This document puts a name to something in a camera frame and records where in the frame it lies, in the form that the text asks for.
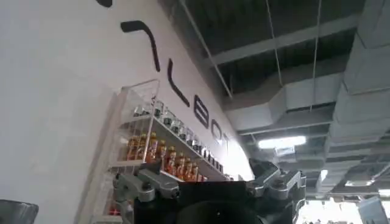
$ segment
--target black lettering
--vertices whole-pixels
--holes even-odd
[[[221,126],[219,126],[214,119],[211,120],[211,133],[213,134],[214,139],[217,140],[218,143],[222,144]]]
[[[149,36],[149,40],[151,41],[152,53],[153,53],[153,59],[154,59],[154,65],[156,67],[156,71],[160,72],[160,61],[158,60],[156,41],[154,40],[152,31],[148,28],[148,26],[140,20],[135,20],[135,21],[122,22],[121,29],[124,33],[134,32],[138,30],[143,30],[146,32],[146,34]]]
[[[110,8],[112,6],[112,0],[96,0],[101,6]]]
[[[208,128],[208,110],[198,95],[194,96],[194,113],[205,128]]]
[[[172,78],[172,70],[173,70],[173,61],[172,59],[169,59],[169,62],[168,62],[168,82],[169,84],[171,85],[171,88],[173,89],[173,91],[177,94],[177,96],[183,101],[183,103],[187,106],[187,107],[190,107],[190,102],[188,101],[188,99],[183,95],[183,93],[181,92],[181,90],[179,90],[179,88],[175,85],[175,83],[173,82],[173,78]]]

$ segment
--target ceiling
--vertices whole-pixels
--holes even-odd
[[[390,188],[389,1],[160,3],[250,157],[302,170],[310,196]],[[297,135],[293,155],[257,147]],[[374,184],[345,186],[361,173]]]

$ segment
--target fluorescent light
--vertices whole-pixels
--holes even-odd
[[[328,170],[321,171],[321,173],[320,173],[321,182],[327,177],[327,175],[328,175]]]
[[[356,187],[356,186],[370,186],[374,181],[347,181],[345,186],[347,187]]]
[[[379,189],[378,192],[383,197],[390,197],[390,189]]]
[[[295,136],[295,137],[261,140],[258,142],[258,146],[261,149],[274,149],[274,148],[288,148],[296,145],[302,145],[304,143],[306,143],[306,137]]]

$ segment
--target white wall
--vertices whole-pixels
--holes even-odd
[[[121,32],[120,22],[136,19],[154,34],[160,73],[146,34]],[[169,58],[174,80],[191,105],[198,94],[233,139],[233,129],[157,1],[118,0],[110,9],[94,0],[3,2],[0,198],[38,204],[36,223],[71,223],[113,92],[144,80],[161,79],[160,98],[201,140],[215,144],[168,85]],[[214,148],[226,171],[252,177],[240,147],[229,155]],[[234,164],[227,166],[233,156]]]

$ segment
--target orange liquid bottle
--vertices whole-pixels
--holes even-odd
[[[179,157],[179,164],[177,166],[177,170],[176,170],[176,176],[181,179],[181,180],[184,180],[184,174],[185,174],[185,158],[183,156],[183,154],[181,153],[180,154],[180,157]]]
[[[170,146],[169,148],[169,159],[168,159],[168,163],[165,167],[165,171],[173,176],[176,176],[176,151],[175,151],[175,147],[173,146]]]
[[[165,155],[166,155],[165,140],[161,140],[158,144],[157,151],[155,154],[155,160],[161,160],[161,170],[164,170],[165,167]]]
[[[185,167],[184,181],[192,181],[193,177],[193,164],[189,161]]]
[[[126,160],[134,160],[135,155],[137,154],[138,144],[140,143],[140,138],[138,136],[133,136],[127,143],[129,151],[127,152]]]
[[[140,140],[137,142],[137,150],[135,152],[134,158],[131,157],[131,159],[142,159],[143,152],[145,150],[146,145],[146,134],[142,134]]]
[[[141,140],[141,142],[140,142],[140,147],[138,148],[138,152],[136,154],[136,159],[143,159],[145,145],[146,145],[146,135],[145,135],[145,138],[143,140],[144,141]],[[152,141],[157,141],[156,132],[151,133],[151,137],[149,139],[149,148],[150,148],[150,145],[152,145]]]
[[[197,181],[197,174],[199,172],[199,167],[196,165],[196,163],[193,163],[193,170],[192,170],[192,176],[191,176],[191,182]]]

